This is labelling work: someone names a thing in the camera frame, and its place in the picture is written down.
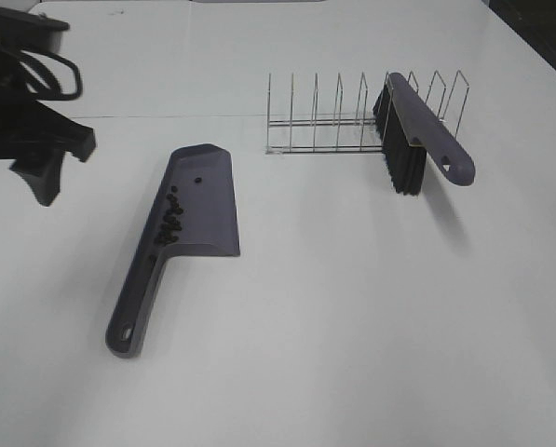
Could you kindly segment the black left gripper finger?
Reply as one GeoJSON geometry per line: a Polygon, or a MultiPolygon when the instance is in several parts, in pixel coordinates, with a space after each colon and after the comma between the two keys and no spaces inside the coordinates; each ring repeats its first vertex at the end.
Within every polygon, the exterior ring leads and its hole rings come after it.
{"type": "Polygon", "coordinates": [[[80,162],[87,162],[96,148],[93,128],[80,125],[40,102],[37,105],[38,127],[43,138],[70,152],[80,162]]]}
{"type": "Polygon", "coordinates": [[[27,153],[11,165],[30,187],[37,202],[49,207],[60,192],[64,153],[27,153]]]}

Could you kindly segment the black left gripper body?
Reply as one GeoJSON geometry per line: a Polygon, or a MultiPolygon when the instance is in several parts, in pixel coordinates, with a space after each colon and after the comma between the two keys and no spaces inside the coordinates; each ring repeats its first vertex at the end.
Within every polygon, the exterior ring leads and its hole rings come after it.
{"type": "Polygon", "coordinates": [[[38,127],[38,103],[67,102],[59,79],[41,61],[65,67],[60,40],[69,23],[45,15],[0,7],[0,159],[11,165],[27,153],[64,153],[38,127]]]}

